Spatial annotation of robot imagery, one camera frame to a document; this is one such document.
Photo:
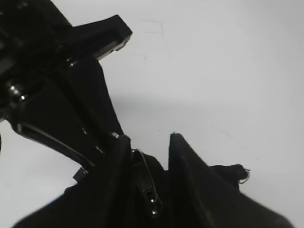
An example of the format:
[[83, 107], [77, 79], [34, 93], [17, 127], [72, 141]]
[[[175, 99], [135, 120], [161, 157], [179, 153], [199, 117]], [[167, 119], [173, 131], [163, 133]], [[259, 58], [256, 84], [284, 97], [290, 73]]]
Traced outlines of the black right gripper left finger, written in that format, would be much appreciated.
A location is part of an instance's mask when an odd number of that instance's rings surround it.
[[111, 155], [123, 135], [104, 78], [10, 81], [9, 105], [15, 133], [86, 170]]

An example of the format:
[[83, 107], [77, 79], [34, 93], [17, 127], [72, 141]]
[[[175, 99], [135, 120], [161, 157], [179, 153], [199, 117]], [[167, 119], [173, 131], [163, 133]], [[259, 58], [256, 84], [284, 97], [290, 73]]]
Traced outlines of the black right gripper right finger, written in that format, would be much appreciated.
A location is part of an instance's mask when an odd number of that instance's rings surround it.
[[132, 34], [119, 15], [73, 27], [62, 35], [67, 63], [73, 67], [86, 57], [100, 60], [124, 48]]

